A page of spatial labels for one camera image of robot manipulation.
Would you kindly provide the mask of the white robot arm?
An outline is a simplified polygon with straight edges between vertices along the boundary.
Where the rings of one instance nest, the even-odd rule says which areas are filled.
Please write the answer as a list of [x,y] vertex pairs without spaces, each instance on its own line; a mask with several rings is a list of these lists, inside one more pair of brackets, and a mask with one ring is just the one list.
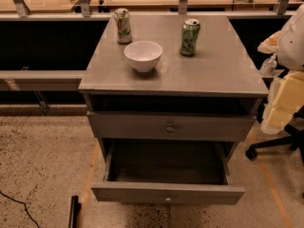
[[261,130],[277,134],[304,105],[304,5],[275,32],[259,44],[258,51],[276,54],[278,63],[289,69],[271,83],[268,103],[262,115]]

